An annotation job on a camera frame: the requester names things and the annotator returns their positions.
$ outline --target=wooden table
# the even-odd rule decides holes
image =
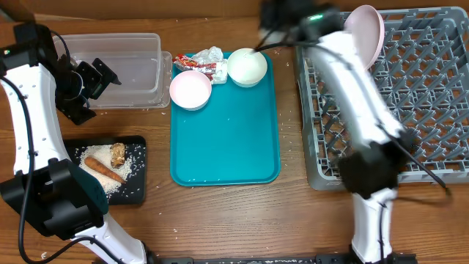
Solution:
[[[257,18],[69,21],[46,24],[60,34],[155,32],[175,55],[216,45],[224,51],[253,47]],[[14,42],[11,25],[0,25],[0,46]],[[293,53],[268,52],[273,60],[282,168],[270,184],[184,188],[169,174],[169,108],[106,110],[81,126],[59,113],[64,139],[142,135],[147,140],[147,198],[142,206],[113,206],[111,213],[133,237],[161,257],[217,258],[312,256],[346,252],[353,235],[353,209],[345,192],[315,191],[306,181],[301,110]],[[0,92],[0,181],[12,175],[15,139],[8,102]],[[469,186],[453,187],[454,204],[429,208],[398,202],[392,221],[395,252],[416,253],[420,263],[467,263]],[[405,186],[401,196],[442,197],[434,186]],[[0,263],[22,263],[18,214],[0,202]],[[40,259],[66,242],[26,227],[28,255]],[[74,246],[57,263],[83,263],[95,256]]]

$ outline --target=red wrapper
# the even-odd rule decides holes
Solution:
[[[176,65],[176,68],[180,69],[181,71],[186,71],[186,70],[196,70],[199,71],[203,74],[205,74],[209,80],[213,80],[212,75],[216,73],[217,70],[217,65],[216,63],[209,63],[209,64],[204,64],[200,65],[193,59],[189,58],[186,55],[178,54],[174,59],[173,59],[174,65]]]

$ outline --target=green light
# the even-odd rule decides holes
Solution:
[[[315,20],[318,20],[318,19],[321,19],[324,15],[313,15],[311,17],[309,17],[309,20],[310,21],[315,21]]]

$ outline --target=pink plate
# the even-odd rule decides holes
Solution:
[[[372,6],[362,5],[349,15],[345,30],[352,32],[363,66],[369,69],[383,47],[385,30],[381,14]]]
[[[212,94],[212,84],[205,74],[188,70],[178,74],[169,86],[169,95],[178,106],[195,111],[205,106]]]

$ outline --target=brown food item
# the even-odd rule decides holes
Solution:
[[[125,181],[116,173],[111,171],[106,165],[100,163],[96,158],[93,157],[86,157],[85,164],[90,168],[102,175],[105,175],[112,180],[116,180],[120,183],[125,183]]]
[[[111,166],[119,168],[125,162],[125,146],[123,143],[116,143],[111,146]]]

